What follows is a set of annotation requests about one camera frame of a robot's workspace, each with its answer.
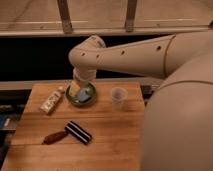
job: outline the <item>clear plastic cup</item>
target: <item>clear plastic cup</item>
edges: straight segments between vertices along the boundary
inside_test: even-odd
[[[114,87],[111,89],[112,105],[114,109],[121,110],[123,108],[124,101],[127,98],[127,91],[122,87]]]

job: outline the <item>black and white object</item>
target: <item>black and white object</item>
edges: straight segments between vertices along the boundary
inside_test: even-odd
[[[85,145],[89,144],[89,142],[92,140],[92,135],[73,121],[70,121],[64,129]]]

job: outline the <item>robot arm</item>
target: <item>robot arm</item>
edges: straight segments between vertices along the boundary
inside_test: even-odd
[[[213,170],[213,32],[105,48],[92,36],[70,52],[74,76],[97,69],[167,77],[144,112],[141,171]]]
[[[93,79],[97,69],[165,78],[189,59],[211,50],[212,32],[186,33],[106,48],[91,36],[70,51],[80,79]]]

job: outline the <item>green bowl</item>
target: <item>green bowl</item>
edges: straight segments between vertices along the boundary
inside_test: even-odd
[[[68,99],[68,101],[77,107],[83,107],[83,106],[87,106],[89,104],[92,104],[92,102],[94,102],[95,98],[96,98],[96,89],[95,87],[89,83],[86,86],[84,86],[84,88],[86,89],[86,93],[91,97],[89,100],[87,100],[86,102],[80,102],[77,98],[77,96],[70,96],[69,91],[70,91],[70,86],[67,87],[66,89],[66,97]]]

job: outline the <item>wooden table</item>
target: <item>wooden table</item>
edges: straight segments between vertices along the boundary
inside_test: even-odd
[[[67,83],[35,84],[5,158],[3,171],[137,171],[144,103],[138,82],[94,82],[92,106],[77,108],[66,97],[52,115],[38,108],[52,91]],[[112,107],[110,89],[128,91],[122,111]],[[42,145],[45,136],[75,121],[92,134],[87,146],[71,135]]]

